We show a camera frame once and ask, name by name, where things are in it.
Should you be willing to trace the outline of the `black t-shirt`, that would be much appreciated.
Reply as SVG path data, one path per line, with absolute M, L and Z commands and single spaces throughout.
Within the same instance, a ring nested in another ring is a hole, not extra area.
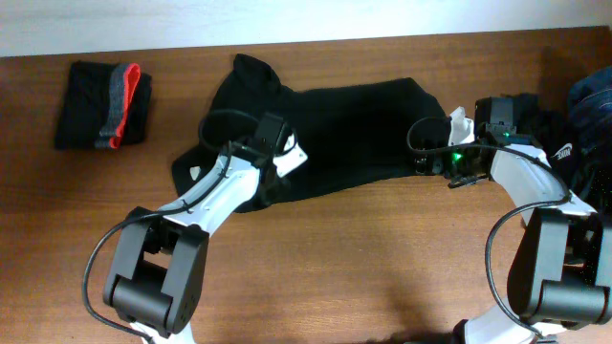
M 218 148 L 254 133 L 263 115 L 282 117 L 297 133 L 308 160 L 269 191 L 239 207 L 246 213 L 272 204 L 310 199 L 343 189 L 434 169 L 420 150 L 445 147 L 449 120 L 438 100 L 410 77 L 374 84 L 297 92 L 266 62 L 237 54 L 196 128 L 201 143 L 171 165 L 178 194 L 207 174 Z

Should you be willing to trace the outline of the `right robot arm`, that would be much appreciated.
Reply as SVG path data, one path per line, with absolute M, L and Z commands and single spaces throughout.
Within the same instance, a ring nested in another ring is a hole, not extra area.
M 429 174 L 456 188 L 490 180 L 514 203 L 485 244 L 487 281 L 495 301 L 460 321 L 452 343 L 554 343 L 557 335 L 611 319 L 611 222 L 576 195 L 550 163 L 535 115 L 514 97 L 476 102 L 473 118 L 459 107 L 422 118 L 408 130 L 408 149 Z M 492 246 L 499 229 L 521 216 L 525 231 L 499 295 Z

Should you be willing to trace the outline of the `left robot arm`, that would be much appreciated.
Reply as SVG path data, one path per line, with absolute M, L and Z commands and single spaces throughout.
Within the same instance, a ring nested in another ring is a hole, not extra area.
M 308 159 L 295 129 L 270 113 L 249 118 L 213 149 L 212 167 L 175 201 L 136 207 L 110 229 L 120 237 L 102 300 L 120 321 L 91 311 L 95 319 L 144 343 L 193 342 L 211 236 L 244 204 L 273 202 Z

